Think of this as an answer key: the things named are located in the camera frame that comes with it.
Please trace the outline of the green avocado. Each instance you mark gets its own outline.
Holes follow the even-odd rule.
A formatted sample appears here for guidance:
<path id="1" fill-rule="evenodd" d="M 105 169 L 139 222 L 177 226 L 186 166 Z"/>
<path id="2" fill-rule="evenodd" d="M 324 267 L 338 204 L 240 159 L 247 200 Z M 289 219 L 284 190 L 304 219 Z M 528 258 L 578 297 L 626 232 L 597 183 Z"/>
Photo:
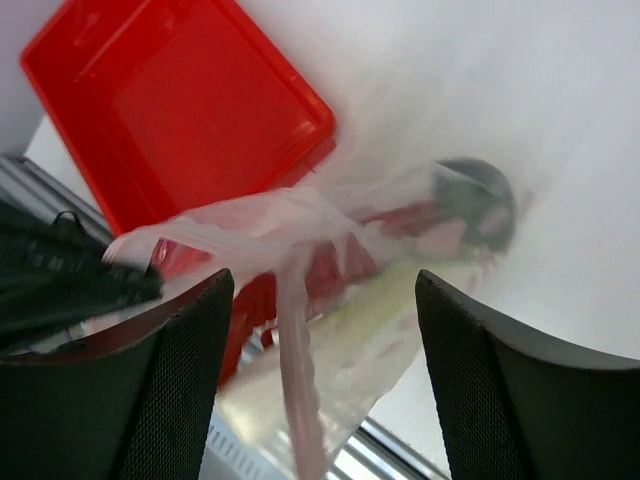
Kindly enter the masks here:
<path id="1" fill-rule="evenodd" d="M 509 180 L 493 164 L 475 157 L 438 160 L 434 200 L 441 219 L 465 223 L 464 243 L 493 252 L 507 250 L 518 207 Z"/>

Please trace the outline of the red toy lobster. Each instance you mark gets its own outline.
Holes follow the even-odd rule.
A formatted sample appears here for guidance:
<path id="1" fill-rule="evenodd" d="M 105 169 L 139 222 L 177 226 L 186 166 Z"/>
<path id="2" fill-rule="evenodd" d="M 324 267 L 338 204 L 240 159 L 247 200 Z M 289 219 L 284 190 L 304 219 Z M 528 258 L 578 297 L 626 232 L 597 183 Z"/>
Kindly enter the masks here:
<path id="1" fill-rule="evenodd" d="M 372 210 L 354 213 L 360 226 L 373 229 L 391 239 L 417 239 L 426 235 L 439 223 L 438 202 L 433 199 L 410 203 L 387 211 Z M 372 276 L 379 268 L 361 240 L 353 233 L 339 238 L 341 251 L 334 243 L 320 243 L 305 276 L 310 301 L 335 299 L 346 287 Z"/>

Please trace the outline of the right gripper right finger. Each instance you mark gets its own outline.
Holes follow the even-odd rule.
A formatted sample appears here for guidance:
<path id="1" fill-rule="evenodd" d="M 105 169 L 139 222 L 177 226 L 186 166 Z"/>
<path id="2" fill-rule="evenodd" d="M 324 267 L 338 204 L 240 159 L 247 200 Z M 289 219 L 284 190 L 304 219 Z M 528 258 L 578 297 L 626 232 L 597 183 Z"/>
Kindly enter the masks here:
<path id="1" fill-rule="evenodd" d="M 418 323 L 455 479 L 635 479 L 639 363 L 559 339 L 429 271 Z"/>

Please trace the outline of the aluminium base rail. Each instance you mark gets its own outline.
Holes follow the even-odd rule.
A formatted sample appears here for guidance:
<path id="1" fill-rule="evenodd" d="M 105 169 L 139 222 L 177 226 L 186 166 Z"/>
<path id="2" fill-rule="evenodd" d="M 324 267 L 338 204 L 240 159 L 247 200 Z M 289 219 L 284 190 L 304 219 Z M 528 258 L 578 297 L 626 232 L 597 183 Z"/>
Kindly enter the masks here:
<path id="1" fill-rule="evenodd" d="M 1 200 L 46 222 L 73 212 L 83 228 L 102 244 L 113 240 L 99 210 L 26 157 L 1 156 Z"/>

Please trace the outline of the red plastic tray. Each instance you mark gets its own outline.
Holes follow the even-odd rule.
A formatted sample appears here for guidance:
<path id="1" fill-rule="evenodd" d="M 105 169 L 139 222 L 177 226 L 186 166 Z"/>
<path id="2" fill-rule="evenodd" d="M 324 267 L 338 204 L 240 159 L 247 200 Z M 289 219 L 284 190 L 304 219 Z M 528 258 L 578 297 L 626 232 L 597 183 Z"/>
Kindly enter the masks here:
<path id="1" fill-rule="evenodd" d="M 291 186 L 335 145 L 331 109 L 234 1 L 67 1 L 21 65 L 117 234 Z"/>

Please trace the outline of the clear zip top bag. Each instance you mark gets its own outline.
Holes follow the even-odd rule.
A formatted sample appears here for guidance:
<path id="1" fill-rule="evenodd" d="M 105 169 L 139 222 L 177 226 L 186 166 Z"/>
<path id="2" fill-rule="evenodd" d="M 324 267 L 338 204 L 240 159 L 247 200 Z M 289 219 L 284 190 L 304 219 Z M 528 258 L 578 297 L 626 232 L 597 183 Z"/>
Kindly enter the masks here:
<path id="1" fill-rule="evenodd" d="M 419 271 L 476 288 L 508 252 L 523 199 L 491 163 L 451 158 L 188 210 L 118 237 L 104 257 L 157 267 L 165 300 L 230 271 L 216 410 L 295 478 L 319 479 L 417 355 Z"/>

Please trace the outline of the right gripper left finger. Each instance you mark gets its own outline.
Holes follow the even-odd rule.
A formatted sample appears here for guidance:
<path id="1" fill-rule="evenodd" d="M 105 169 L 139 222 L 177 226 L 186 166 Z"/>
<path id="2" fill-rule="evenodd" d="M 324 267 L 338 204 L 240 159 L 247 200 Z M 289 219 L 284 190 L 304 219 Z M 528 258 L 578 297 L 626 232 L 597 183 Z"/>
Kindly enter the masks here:
<path id="1" fill-rule="evenodd" d="M 229 331 L 221 270 L 47 354 L 1 362 L 5 479 L 195 479 Z"/>

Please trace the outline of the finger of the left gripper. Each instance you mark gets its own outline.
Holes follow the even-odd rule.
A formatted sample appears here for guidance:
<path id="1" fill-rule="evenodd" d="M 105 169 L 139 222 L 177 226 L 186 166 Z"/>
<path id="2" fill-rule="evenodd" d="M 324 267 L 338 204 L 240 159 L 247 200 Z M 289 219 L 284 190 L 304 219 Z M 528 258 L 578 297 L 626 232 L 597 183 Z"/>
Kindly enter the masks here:
<path id="1" fill-rule="evenodd" d="M 1 203 L 1 348 L 21 350 L 80 322 L 161 297 L 153 267 L 103 260 L 72 211 L 47 223 Z"/>

